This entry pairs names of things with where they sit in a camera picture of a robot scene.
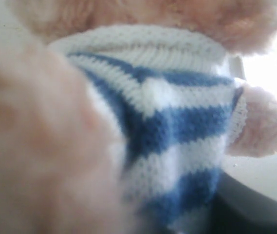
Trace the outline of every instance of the striped sweater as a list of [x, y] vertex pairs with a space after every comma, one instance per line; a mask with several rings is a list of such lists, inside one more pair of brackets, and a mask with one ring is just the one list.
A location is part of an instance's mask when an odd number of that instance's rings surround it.
[[73, 39], [63, 40], [63, 52], [127, 140], [126, 198], [151, 211], [158, 225], [202, 233], [241, 89], [211, 72], [158, 69], [68, 47]]

